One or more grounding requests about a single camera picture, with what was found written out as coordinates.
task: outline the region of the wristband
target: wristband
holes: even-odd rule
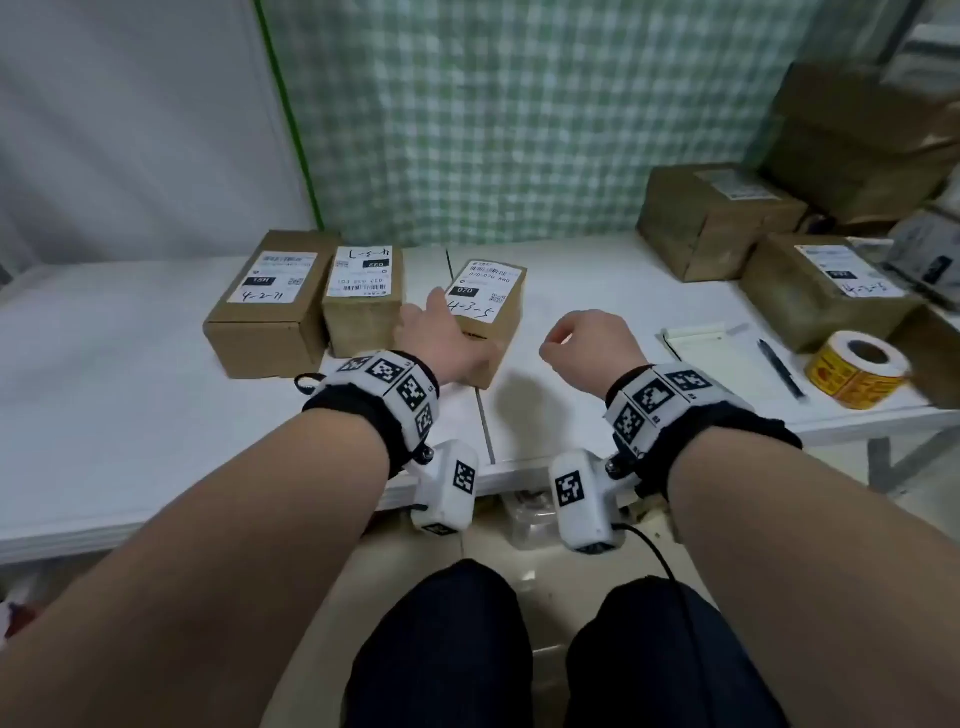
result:
[[[312,389],[300,381],[315,378]],[[303,411],[318,407],[359,415],[383,439],[390,454],[390,477],[421,450],[430,427],[440,417],[437,378],[423,362],[403,352],[354,356],[330,376],[300,375],[294,383],[310,400]]]
[[[643,480],[641,495],[663,493],[680,453],[709,427],[728,427],[803,448],[780,420],[754,413],[720,382],[682,361],[639,367],[621,377],[607,395],[605,420],[617,449],[633,461]]]

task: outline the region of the person's right arm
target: person's right arm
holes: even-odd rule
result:
[[[601,399],[646,363],[622,319],[600,311],[564,317],[541,355]],[[813,457],[737,430],[693,440],[667,492],[704,583],[793,724],[956,722],[953,542]]]

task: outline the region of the leg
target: leg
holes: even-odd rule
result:
[[[720,613],[681,585],[718,727],[786,728],[780,705]],[[567,728],[637,724],[707,728],[700,673],[677,590],[648,576],[614,589],[566,657]]]
[[[422,581],[353,663],[348,728],[530,728],[533,655],[516,594],[464,560]]]

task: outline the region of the person's left hand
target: person's left hand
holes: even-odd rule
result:
[[[441,386],[464,378],[500,351],[495,342],[470,339],[460,331],[442,288],[430,291],[425,311],[413,303],[403,305],[394,348],[430,367]]]

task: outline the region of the forearm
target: forearm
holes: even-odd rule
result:
[[[945,725],[960,710],[960,551],[813,458],[715,428],[674,465],[677,525],[798,725]]]
[[[278,428],[12,642],[0,722],[257,725],[388,470],[362,418],[312,410]]]

